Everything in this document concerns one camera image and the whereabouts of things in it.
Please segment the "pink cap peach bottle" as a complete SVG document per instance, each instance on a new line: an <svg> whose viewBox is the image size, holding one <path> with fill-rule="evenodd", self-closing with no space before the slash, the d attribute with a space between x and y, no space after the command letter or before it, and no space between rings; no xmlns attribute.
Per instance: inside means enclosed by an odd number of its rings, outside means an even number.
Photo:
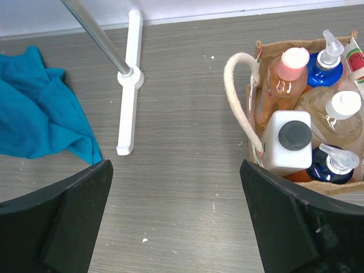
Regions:
<svg viewBox="0 0 364 273"><path fill-rule="evenodd" d="M255 121L261 129L275 111L295 108L307 85L308 61L305 48L291 47L269 64L255 109Z"/></svg>

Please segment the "white bottle black cap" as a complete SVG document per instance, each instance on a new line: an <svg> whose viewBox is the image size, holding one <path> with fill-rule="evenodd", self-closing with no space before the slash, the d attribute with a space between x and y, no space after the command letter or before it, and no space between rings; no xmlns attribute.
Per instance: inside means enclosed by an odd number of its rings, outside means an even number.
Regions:
<svg viewBox="0 0 364 273"><path fill-rule="evenodd" d="M311 116L301 110L278 110L261 138L266 170L285 177L312 164Z"/></svg>

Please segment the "blue orange pump bottle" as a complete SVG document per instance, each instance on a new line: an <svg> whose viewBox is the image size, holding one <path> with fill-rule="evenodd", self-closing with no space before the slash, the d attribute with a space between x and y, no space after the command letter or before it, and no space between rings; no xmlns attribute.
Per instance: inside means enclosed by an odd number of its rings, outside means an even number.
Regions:
<svg viewBox="0 0 364 273"><path fill-rule="evenodd" d="M296 183L316 180L341 185L351 180L358 165L359 157L355 153L322 143L312 151L312 164L309 168L285 178Z"/></svg>

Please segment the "clear amber bottle white cap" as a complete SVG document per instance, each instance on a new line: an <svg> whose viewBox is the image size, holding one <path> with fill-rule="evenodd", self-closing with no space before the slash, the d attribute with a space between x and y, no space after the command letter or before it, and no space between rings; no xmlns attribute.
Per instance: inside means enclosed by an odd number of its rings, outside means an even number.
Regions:
<svg viewBox="0 0 364 273"><path fill-rule="evenodd" d="M355 151L361 141L361 96L355 91L313 88L301 95L295 109L306 111L311 116L314 148L324 143Z"/></svg>

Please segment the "canvas burlap tote bag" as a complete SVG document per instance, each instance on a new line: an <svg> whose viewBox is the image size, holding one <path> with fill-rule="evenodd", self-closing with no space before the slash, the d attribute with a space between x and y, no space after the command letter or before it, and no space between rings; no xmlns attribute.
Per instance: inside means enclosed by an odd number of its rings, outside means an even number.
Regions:
<svg viewBox="0 0 364 273"><path fill-rule="evenodd" d="M350 51L350 48L361 51L356 42L358 32L352 31L348 36L339 36L337 39ZM244 52L238 52L230 57L224 68L224 86L230 108L249 139L250 160L260 167L264 168L262 163L263 146L259 139L262 135L262 129L256 130L255 123L255 106L256 94L260 95L262 83L266 77L268 64L279 54L291 47L304 47L309 53L314 53L324 49L324 38L313 40L284 40L268 44L257 41L255 54L251 56ZM234 85L234 68L238 63L247 64L251 70L250 83L246 85L246 107L247 112L242 108L237 91ZM349 78L355 83L355 88L361 93L363 98L363 69L353 72ZM337 185L319 181L297 182L302 187L327 196L341 195L350 192L363 192L363 181L348 182Z"/></svg>

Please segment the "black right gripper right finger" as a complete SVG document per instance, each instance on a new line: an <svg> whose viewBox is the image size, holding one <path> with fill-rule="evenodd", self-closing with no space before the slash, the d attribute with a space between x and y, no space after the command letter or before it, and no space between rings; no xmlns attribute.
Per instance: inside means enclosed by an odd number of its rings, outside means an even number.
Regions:
<svg viewBox="0 0 364 273"><path fill-rule="evenodd" d="M363 207L244 160L240 176L265 272L363 272Z"/></svg>

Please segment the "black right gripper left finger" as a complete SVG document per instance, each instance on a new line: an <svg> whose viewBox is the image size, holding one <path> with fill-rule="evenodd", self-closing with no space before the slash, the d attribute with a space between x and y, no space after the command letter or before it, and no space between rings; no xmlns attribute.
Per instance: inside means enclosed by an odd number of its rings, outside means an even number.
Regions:
<svg viewBox="0 0 364 273"><path fill-rule="evenodd" d="M1 272L88 272L113 179L103 160L1 203Z"/></svg>

